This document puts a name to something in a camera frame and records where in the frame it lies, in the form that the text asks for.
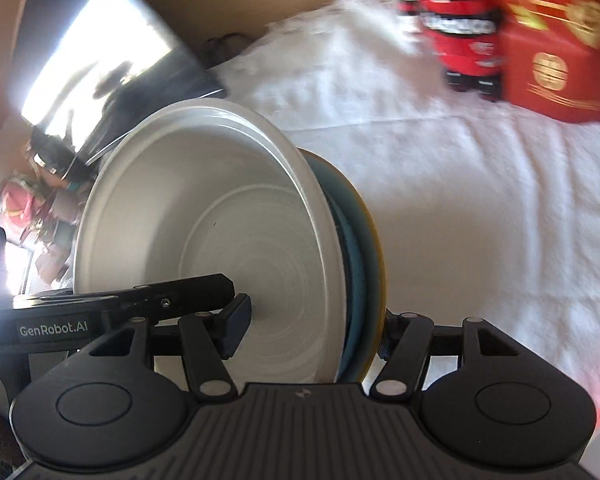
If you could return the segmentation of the panda racer figurine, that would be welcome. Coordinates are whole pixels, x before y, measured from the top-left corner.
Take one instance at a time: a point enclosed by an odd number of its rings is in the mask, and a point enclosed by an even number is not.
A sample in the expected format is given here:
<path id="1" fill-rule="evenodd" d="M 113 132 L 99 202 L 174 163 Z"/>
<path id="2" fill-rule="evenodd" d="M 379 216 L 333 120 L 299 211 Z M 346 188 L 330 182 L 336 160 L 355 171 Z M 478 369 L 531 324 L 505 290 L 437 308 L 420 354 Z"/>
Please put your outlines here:
<path id="1" fill-rule="evenodd" d="M 498 30 L 503 13 L 494 0 L 398 0 L 403 16 L 416 18 L 454 91 L 503 99 L 505 58 Z"/>

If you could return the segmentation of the red quail eggs bag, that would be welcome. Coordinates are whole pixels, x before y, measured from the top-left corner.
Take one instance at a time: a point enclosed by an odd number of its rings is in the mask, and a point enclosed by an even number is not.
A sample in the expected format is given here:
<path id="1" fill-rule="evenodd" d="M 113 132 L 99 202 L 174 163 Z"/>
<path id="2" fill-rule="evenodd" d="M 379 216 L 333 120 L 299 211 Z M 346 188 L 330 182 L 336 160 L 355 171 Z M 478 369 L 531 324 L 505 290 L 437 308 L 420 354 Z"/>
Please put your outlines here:
<path id="1" fill-rule="evenodd" d="M 562 122 L 600 122 L 600 0 L 495 0 L 504 98 Z"/>

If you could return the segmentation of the white paper bowl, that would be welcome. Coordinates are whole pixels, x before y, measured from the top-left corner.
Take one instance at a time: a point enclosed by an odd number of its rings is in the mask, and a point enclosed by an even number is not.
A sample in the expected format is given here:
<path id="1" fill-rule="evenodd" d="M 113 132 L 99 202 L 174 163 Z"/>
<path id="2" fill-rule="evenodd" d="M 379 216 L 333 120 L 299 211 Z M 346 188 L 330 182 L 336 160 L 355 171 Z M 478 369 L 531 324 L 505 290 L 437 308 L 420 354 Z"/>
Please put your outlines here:
<path id="1" fill-rule="evenodd" d="M 333 382 L 347 325 L 337 229 L 303 154 L 227 100 L 169 105 L 107 159 L 76 241 L 79 294 L 221 273 L 252 302 L 245 382 Z"/>

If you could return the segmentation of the cream bowl yellow rim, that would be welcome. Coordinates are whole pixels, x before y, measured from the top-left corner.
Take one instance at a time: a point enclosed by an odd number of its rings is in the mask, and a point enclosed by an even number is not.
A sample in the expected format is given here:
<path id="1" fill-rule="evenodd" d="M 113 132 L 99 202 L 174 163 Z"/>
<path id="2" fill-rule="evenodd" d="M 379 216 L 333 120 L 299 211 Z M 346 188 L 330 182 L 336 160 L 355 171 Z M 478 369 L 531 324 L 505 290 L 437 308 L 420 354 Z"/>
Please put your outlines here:
<path id="1" fill-rule="evenodd" d="M 372 366 L 385 324 L 386 272 L 377 229 L 361 194 L 333 164 L 309 151 L 314 157 L 327 191 L 337 201 L 354 229 L 360 246 L 366 277 L 366 304 L 362 332 L 355 347 L 354 360 L 348 369 L 347 382 L 362 382 Z"/>

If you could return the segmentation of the white woven tablecloth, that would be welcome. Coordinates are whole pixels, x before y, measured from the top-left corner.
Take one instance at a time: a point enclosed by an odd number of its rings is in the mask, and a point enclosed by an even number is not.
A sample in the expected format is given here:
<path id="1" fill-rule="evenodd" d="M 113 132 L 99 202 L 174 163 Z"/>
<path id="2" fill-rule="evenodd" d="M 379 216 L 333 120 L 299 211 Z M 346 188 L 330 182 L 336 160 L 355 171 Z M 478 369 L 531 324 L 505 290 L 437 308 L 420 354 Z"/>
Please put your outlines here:
<path id="1" fill-rule="evenodd" d="M 390 308 L 485 318 L 600 412 L 600 124 L 451 91 L 393 0 L 288 18 L 215 71 L 232 101 L 358 189 Z"/>

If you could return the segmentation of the black computer monitor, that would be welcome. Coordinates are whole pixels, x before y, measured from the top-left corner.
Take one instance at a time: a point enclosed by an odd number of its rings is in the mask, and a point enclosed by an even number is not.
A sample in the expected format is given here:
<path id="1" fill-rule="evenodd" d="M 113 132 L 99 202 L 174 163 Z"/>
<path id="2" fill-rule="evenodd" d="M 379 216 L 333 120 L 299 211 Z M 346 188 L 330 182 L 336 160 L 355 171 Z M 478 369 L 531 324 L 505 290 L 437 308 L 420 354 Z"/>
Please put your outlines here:
<path id="1" fill-rule="evenodd" d="M 24 0 L 12 107 L 86 162 L 163 107 L 225 95 L 145 0 Z"/>

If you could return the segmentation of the blue enamel bowl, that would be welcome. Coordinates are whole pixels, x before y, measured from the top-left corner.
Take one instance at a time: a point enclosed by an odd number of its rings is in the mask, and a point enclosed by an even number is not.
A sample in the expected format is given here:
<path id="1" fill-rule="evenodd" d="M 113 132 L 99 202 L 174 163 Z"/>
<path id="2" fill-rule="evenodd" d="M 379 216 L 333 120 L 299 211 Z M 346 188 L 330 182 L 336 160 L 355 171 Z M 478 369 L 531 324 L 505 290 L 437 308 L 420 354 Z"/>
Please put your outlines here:
<path id="1" fill-rule="evenodd" d="M 314 176 L 317 177 L 318 183 L 321 185 L 335 222 L 339 240 L 347 289 L 347 326 L 337 379 L 338 382 L 347 382 L 348 369 L 354 360 L 355 347 L 362 332 L 362 323 L 366 309 L 366 277 L 363 256 L 360 246 L 358 246 L 358 238 L 350 221 L 337 201 L 332 197 L 332 194 L 327 191 L 326 184 L 318 173 L 315 158 L 306 156 L 306 161 L 309 163 Z"/>

